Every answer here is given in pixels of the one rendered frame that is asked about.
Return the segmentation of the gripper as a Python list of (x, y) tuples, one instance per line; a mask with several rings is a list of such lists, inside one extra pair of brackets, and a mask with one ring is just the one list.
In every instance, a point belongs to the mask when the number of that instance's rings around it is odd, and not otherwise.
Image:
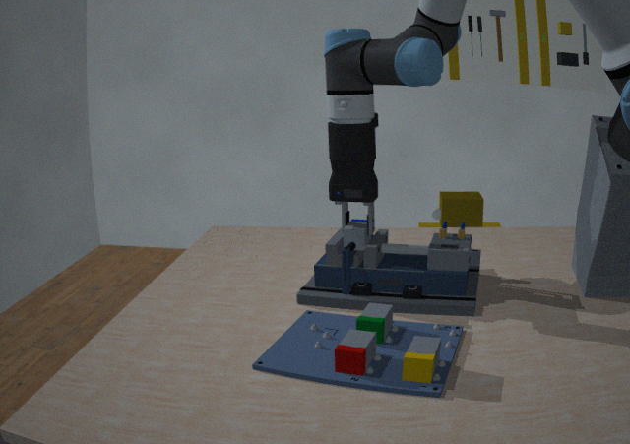
[(348, 202), (368, 206), (367, 235), (375, 231), (374, 201), (378, 198), (378, 179), (374, 172), (376, 159), (372, 95), (327, 95), (329, 158), (332, 175), (329, 200), (342, 205), (342, 233), (349, 223)]

